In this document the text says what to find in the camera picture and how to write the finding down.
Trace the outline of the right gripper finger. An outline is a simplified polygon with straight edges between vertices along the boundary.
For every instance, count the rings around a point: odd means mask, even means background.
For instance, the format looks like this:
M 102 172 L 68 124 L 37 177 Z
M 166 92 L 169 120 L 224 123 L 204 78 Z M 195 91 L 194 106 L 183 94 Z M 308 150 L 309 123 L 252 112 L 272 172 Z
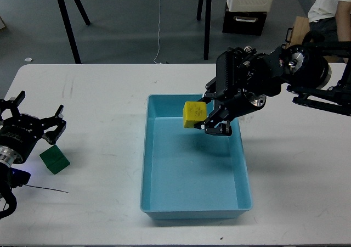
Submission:
M 198 102 L 210 103 L 211 101 L 218 99 L 216 89 L 216 78 L 210 80 L 210 82 L 205 85 L 205 89 L 205 93 L 198 100 Z
M 209 116 L 194 124 L 194 128 L 204 130 L 204 133 L 213 136 L 231 136 L 231 121 L 229 110 L 223 104 L 216 104 Z

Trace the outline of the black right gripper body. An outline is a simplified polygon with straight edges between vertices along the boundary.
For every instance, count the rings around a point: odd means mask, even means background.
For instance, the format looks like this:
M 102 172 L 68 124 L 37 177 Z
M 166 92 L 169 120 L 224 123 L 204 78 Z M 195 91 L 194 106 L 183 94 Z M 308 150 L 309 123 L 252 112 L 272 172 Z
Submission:
M 273 55 L 255 49 L 228 48 L 216 60 L 213 121 L 231 121 L 262 109 L 267 97 L 281 92 L 270 66 Z

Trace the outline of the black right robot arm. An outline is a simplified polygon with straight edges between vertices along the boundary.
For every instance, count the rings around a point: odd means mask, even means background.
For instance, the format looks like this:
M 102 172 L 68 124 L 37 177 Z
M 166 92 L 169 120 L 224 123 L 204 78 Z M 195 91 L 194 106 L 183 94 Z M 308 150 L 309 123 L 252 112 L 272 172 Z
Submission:
M 213 111 L 194 124 L 214 136 L 231 136 L 233 119 L 261 110 L 267 97 L 287 91 L 302 106 L 350 115 L 350 65 L 335 86 L 324 89 L 331 78 L 326 56 L 350 57 L 350 42 L 304 42 L 277 47 L 270 54 L 251 47 L 229 48 L 216 60 L 216 76 L 206 86 L 200 102 L 214 103 Z

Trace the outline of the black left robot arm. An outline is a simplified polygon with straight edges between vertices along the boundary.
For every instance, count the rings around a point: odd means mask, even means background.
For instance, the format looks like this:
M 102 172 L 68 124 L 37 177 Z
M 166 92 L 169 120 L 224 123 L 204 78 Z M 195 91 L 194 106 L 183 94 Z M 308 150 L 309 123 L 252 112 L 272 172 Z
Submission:
M 10 216 L 16 210 L 17 199 L 12 189 L 28 185 L 31 177 L 30 173 L 15 169 L 12 165 L 23 164 L 40 139 L 51 145 L 39 155 L 51 173 L 57 174 L 70 165 L 56 146 L 66 128 L 62 115 L 64 106 L 60 105 L 53 116 L 39 119 L 19 111 L 24 98 L 25 91 L 21 91 L 15 98 L 1 99 L 1 112 L 11 112 L 11 117 L 1 118 L 1 198 L 5 201 L 1 218 Z

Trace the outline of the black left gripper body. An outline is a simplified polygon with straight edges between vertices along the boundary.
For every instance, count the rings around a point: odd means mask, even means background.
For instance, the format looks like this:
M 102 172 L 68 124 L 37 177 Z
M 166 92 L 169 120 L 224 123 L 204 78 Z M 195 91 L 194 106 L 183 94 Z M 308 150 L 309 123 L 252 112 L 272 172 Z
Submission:
M 43 129 L 40 119 L 27 114 L 20 114 L 19 117 L 10 117 L 3 121 L 1 146 L 15 152 L 15 164 L 23 164 L 42 134 Z

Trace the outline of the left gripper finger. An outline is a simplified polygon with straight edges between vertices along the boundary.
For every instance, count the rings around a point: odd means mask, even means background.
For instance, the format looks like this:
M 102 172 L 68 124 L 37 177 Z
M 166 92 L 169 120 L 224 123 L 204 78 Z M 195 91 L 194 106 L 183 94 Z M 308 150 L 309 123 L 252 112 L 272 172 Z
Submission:
M 63 109 L 64 106 L 60 105 L 53 116 L 39 120 L 42 130 L 41 138 L 48 144 L 55 144 L 66 129 L 66 121 L 62 114 Z
M 8 100 L 4 100 L 1 99 L 1 113 L 0 113 L 0 118 L 1 121 L 3 121 L 3 117 L 2 114 L 4 111 L 6 110 L 10 110 L 12 117 L 18 117 L 20 115 L 18 106 L 21 104 L 21 102 L 24 100 L 25 98 L 25 91 L 21 91 L 17 97 L 15 97 L 14 99 L 8 99 Z

